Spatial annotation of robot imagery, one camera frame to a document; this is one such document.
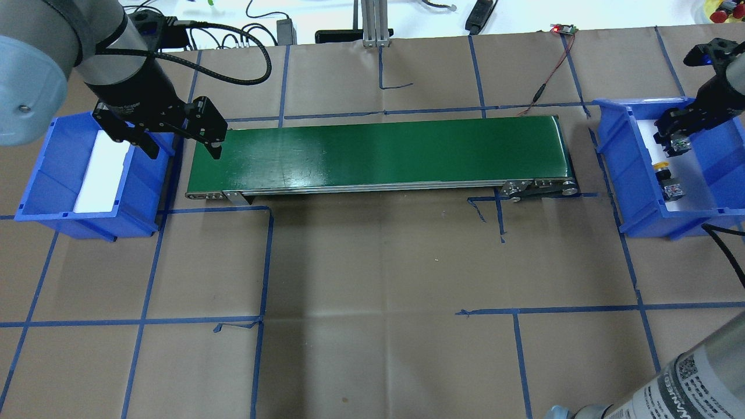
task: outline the red wire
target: red wire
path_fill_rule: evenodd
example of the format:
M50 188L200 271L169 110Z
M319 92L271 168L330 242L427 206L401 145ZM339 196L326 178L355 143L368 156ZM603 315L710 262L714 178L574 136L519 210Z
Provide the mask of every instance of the red wire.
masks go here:
M571 47L574 46L574 35L569 36L569 42L566 44L566 48L564 48L564 53L562 54L561 58L559 59L559 63L554 67L554 70L551 71L551 73L546 78L546 81L544 84L548 85L548 82L551 81L551 78L556 74L556 72L559 70L559 67L566 61L567 56L569 55L569 52L571 51ZM531 102L530 106L527 107L526 110L523 110L522 112L518 113L517 116L523 116L524 114L528 113L531 109L533 109L534 106L536 106L537 101Z

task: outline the green conveyor belt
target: green conveyor belt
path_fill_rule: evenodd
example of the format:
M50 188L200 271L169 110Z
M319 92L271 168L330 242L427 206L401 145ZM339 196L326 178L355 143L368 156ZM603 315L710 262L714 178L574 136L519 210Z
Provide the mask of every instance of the green conveyor belt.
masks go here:
M230 130L220 160L197 147L186 195L428 189L567 177L573 174L555 116L286 127Z

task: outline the blue plastic bin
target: blue plastic bin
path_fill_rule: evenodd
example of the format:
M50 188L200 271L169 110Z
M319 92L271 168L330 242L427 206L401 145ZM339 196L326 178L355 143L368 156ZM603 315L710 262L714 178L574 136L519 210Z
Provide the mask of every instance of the blue plastic bin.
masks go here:
M130 146L110 212L73 212L100 129L90 113L50 124L16 221L37 221L75 239L109 242L152 236L158 230L155 217L168 159L174 154L173 134L151 134L162 147L155 160Z
M644 145L638 121L658 119L671 107L694 99L598 99L602 110L598 152L605 156L615 196L623 215L621 232L631 237L673 240L706 234L700 225L730 228L745 220L745 131L738 119L691 137L700 173L685 173L700 183L704 198L686 196L686 210L669 211ZM682 159L671 157L668 161Z

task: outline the robotic arm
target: robotic arm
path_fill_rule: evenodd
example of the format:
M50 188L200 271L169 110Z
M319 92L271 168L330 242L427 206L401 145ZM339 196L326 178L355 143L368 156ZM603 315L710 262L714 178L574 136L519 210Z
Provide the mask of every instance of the robotic arm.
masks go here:
M712 65L716 75L698 91L685 109L672 108L656 122L655 141L668 157L691 149L691 135L711 130L745 110L745 42L715 38L696 45L685 57L686 66Z
M117 0L0 1L0 145L46 132L75 67L100 98L93 116L114 141L154 159L159 146L147 131L178 133L219 159L227 123L211 101L186 104L153 57L115 53L157 48L148 49Z

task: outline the conveyor belt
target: conveyor belt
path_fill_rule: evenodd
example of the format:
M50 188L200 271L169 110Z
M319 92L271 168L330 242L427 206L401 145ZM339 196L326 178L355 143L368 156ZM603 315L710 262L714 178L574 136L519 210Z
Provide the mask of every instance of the conveyor belt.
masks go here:
M556 116L228 132L194 153L186 196L499 186L573 177Z

